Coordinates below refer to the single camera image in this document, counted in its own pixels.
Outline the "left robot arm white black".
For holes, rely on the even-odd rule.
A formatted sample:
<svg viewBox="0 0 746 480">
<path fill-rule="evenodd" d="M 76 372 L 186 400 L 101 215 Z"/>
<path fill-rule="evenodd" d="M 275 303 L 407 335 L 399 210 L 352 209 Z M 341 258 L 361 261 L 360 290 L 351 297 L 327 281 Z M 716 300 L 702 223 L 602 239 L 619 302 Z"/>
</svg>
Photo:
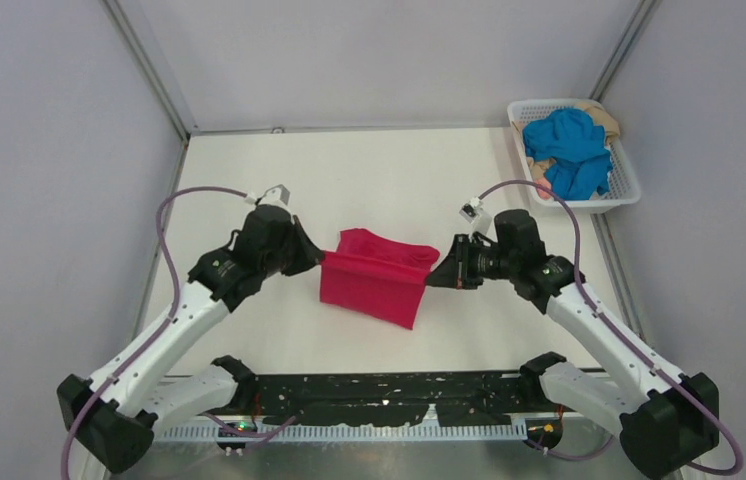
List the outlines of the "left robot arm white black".
<svg viewBox="0 0 746 480">
<path fill-rule="evenodd" d="M 294 276 L 324 258 L 297 216 L 259 205 L 234 231 L 232 244 L 203 254 L 160 315 L 120 354 L 89 378 L 69 375 L 57 388 L 66 428 L 105 469 L 123 473 L 168 429 L 213 409 L 247 412 L 256 374 L 225 355 L 188 379 L 161 379 L 216 324 L 280 273 Z"/>
</svg>

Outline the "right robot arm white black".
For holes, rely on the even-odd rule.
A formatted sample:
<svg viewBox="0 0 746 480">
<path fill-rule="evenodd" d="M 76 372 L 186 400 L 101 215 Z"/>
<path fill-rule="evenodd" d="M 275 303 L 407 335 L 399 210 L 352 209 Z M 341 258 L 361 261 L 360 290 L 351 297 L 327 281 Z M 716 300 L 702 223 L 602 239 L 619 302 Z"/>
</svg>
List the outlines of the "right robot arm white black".
<svg viewBox="0 0 746 480">
<path fill-rule="evenodd" d="M 536 220 L 523 209 L 490 216 L 466 204 L 469 234 L 457 234 L 429 287 L 476 290 L 505 280 L 516 294 L 564 328 L 608 374 L 599 380 L 548 352 L 520 368 L 520 397 L 533 410 L 570 407 L 619 441 L 643 475 L 661 479 L 720 441 L 719 391 L 705 374 L 689 376 L 605 308 L 576 261 L 550 255 Z"/>
</svg>

